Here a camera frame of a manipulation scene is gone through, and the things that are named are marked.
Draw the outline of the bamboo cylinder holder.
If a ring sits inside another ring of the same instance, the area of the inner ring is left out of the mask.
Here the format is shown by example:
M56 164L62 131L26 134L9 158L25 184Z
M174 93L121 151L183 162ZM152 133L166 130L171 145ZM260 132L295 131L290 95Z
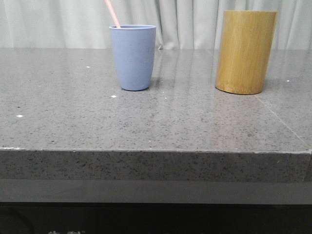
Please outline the bamboo cylinder holder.
M215 86L239 94L263 90L275 31L276 11L226 10Z

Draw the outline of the white pleated curtain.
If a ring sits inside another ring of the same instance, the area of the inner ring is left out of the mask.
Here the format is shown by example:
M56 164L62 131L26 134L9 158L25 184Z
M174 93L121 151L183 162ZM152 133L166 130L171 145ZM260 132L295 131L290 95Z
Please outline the white pleated curtain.
M312 47L309 0L114 0L119 23L156 26L159 49L217 49L226 10L276 11L274 49ZM110 48L102 0L3 0L1 47Z

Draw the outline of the blue plastic cup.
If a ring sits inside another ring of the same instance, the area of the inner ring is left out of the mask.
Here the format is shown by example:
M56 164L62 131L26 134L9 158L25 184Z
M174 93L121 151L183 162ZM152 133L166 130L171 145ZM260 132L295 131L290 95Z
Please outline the blue plastic cup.
M154 67L156 26L122 25L110 27L117 77L122 89L149 88Z

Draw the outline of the dark cabinet under counter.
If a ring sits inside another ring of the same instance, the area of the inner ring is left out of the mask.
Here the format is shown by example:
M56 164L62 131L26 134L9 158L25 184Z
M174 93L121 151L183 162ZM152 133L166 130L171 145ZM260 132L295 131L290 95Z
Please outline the dark cabinet under counter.
M309 234L311 183L0 181L3 234Z

